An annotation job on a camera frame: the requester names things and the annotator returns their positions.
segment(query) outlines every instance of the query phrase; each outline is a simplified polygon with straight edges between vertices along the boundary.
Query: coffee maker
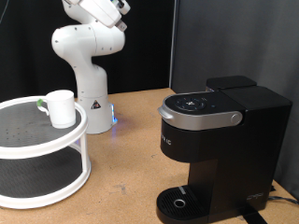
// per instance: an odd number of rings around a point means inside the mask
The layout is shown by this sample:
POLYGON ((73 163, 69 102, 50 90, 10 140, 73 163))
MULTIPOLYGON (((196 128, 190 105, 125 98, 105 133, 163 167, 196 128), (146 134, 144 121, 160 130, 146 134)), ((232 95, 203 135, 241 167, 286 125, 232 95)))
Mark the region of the coffee maker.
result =
POLYGON ((157 198, 166 224, 212 223, 265 208, 292 102, 246 77, 211 78, 158 109, 161 150, 190 164, 185 186, 157 198))

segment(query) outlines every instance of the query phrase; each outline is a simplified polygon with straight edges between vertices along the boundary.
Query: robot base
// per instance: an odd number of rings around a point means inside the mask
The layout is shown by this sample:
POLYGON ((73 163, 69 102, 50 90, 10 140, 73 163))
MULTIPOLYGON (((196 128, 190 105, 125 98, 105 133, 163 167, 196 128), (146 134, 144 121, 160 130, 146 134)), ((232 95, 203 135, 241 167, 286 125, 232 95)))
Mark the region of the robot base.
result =
POLYGON ((113 104, 108 101, 107 95, 93 98, 79 97, 78 103, 87 114, 86 133, 104 133, 117 123, 113 116, 113 104))

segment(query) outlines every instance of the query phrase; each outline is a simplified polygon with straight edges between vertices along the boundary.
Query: drip tray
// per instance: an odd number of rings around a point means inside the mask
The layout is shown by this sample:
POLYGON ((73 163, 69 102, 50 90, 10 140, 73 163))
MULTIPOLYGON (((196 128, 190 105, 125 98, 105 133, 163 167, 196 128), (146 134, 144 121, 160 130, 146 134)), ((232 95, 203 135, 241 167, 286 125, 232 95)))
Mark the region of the drip tray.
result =
POLYGON ((207 223, 207 211, 188 186, 163 191, 157 199, 157 215, 163 223, 207 223))
POLYGON ((0 160, 0 195, 44 196, 65 188, 81 174, 81 154, 72 147, 35 158, 0 160))

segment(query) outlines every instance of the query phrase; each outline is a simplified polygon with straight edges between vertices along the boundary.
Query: table surface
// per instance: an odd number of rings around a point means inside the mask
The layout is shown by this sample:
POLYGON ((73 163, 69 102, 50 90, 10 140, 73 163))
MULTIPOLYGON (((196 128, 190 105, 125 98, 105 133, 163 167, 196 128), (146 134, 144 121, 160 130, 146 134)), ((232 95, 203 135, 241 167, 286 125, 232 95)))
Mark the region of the table surface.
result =
MULTIPOLYGON (((88 135, 92 172, 86 184, 65 200, 46 207, 14 210, 0 207, 8 223, 161 223, 157 196, 186 185, 189 164, 172 161, 160 150, 161 116, 157 108, 170 89, 109 95, 119 120, 106 133, 88 135)), ((292 198, 274 181, 271 196, 292 198)), ((271 201, 260 214, 268 223, 299 223, 298 205, 271 201)), ((242 217, 217 223, 246 224, 242 217)))

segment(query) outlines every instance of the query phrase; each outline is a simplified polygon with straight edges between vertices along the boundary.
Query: white rim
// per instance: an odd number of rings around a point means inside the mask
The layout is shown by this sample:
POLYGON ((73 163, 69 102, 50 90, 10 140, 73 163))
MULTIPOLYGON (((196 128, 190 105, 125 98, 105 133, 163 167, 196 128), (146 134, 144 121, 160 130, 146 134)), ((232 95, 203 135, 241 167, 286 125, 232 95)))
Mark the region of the white rim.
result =
MULTIPOLYGON (((6 101, 0 104, 0 109, 3 109, 11 105, 34 102, 43 97, 45 96, 31 96, 31 97, 24 97, 24 98, 6 101)), ((60 148, 67 147, 72 143, 74 143, 74 141, 79 139, 86 132, 88 126, 87 115, 83 107, 75 103, 75 108, 81 115, 81 123, 75 130, 58 139, 55 139, 48 143, 36 145, 36 146, 0 147, 0 159, 17 160, 17 159, 38 157, 38 156, 42 156, 57 151, 60 148)))

